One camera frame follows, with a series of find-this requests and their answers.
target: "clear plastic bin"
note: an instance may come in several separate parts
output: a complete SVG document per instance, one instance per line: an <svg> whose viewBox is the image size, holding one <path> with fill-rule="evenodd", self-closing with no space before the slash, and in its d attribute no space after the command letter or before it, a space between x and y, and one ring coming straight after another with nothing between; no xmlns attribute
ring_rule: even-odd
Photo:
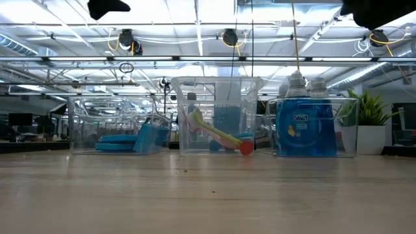
<svg viewBox="0 0 416 234"><path fill-rule="evenodd" d="M176 77L182 155L249 155L254 150L257 93L252 77Z"/></svg>
<svg viewBox="0 0 416 234"><path fill-rule="evenodd" d="M170 120L148 97L71 97L68 114L73 154L157 153L167 146Z"/></svg>
<svg viewBox="0 0 416 234"><path fill-rule="evenodd" d="M354 98L270 100L266 111L273 152L282 157L354 157L358 110Z"/></svg>

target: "metal bar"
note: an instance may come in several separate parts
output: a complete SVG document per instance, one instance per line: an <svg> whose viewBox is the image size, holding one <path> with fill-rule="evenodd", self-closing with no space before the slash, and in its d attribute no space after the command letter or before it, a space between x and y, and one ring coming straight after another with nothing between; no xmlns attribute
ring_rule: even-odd
<svg viewBox="0 0 416 234"><path fill-rule="evenodd" d="M242 64L246 64L246 65L250 65L252 62L251 61L239 61ZM231 61L203 61L204 65L211 65L211 66L230 66L231 65ZM254 65L255 66L294 66L296 65L296 62L274 62L274 61L255 61ZM373 62L300 62L300 64L302 66L335 66L335 67L363 67L363 66L368 66L370 64L374 64ZM400 66L414 66L412 64L404 64ZM114 67L108 67L106 65L102 65L102 66L83 66L83 65L57 65L55 67L46 67L46 66L27 66L25 67L26 70L113 70ZM156 68L154 66L151 67L136 67L135 69L179 69L179 68L175 68L175 67L159 67L157 66Z"/></svg>
<svg viewBox="0 0 416 234"><path fill-rule="evenodd" d="M84 23L69 23L67 24L69 27L82 27L85 28ZM99 25L93 24L88 25L90 28L126 28L126 27L134 27L134 26L195 26L195 23L101 23ZM206 26L235 26L235 22L230 23L201 23L201 25ZM254 23L255 26L276 26L275 23ZM37 23L37 24L31 24L31 23L2 23L0 26L4 28L27 28L27 27L61 27L61 24L57 23ZM238 26L242 27L251 27L251 23L239 23Z"/></svg>
<svg viewBox="0 0 416 234"><path fill-rule="evenodd" d="M139 84L131 84L131 83L0 83L0 86L7 86L7 85L33 85L33 86L140 86Z"/></svg>

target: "blue dish soap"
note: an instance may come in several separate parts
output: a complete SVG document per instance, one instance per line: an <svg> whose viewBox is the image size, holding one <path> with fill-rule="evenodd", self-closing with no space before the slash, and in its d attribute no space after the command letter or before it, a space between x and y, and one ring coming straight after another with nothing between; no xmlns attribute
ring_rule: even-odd
<svg viewBox="0 0 416 234"><path fill-rule="evenodd" d="M315 106L318 110L317 118L319 119L320 128L317 143L317 156L335 157L337 156L337 139L335 137L335 124L331 100L326 83L323 78L316 78L311 81L311 98L314 98Z"/></svg>
<svg viewBox="0 0 416 234"><path fill-rule="evenodd" d="M317 156L318 111L312 105L299 71L289 77L286 98L279 102L276 114L277 155Z"/></svg>

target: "desk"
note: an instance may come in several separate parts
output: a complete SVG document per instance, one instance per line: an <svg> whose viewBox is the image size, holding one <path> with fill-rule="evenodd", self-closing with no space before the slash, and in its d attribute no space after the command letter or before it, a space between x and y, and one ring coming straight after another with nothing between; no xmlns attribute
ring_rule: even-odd
<svg viewBox="0 0 416 234"><path fill-rule="evenodd" d="M1 233L414 233L416 160L0 157Z"/></svg>

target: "bottle cap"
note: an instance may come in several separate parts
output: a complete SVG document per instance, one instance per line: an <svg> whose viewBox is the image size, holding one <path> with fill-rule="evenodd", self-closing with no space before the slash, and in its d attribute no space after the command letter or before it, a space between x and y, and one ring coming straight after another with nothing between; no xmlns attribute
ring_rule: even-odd
<svg viewBox="0 0 416 234"><path fill-rule="evenodd" d="M296 70L291 76L289 76L289 86L305 86L305 79L299 70Z"/></svg>

